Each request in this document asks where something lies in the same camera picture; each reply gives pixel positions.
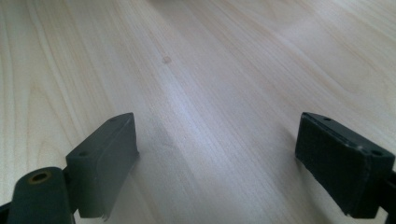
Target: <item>wood grain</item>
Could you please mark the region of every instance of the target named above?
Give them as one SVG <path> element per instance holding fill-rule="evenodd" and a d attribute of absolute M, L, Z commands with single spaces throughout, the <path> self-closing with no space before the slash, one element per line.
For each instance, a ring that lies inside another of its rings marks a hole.
<path fill-rule="evenodd" d="M 0 203 L 132 111 L 110 222 L 383 223 L 293 151 L 309 111 L 396 153 L 395 71 L 394 0 L 0 0 Z"/>

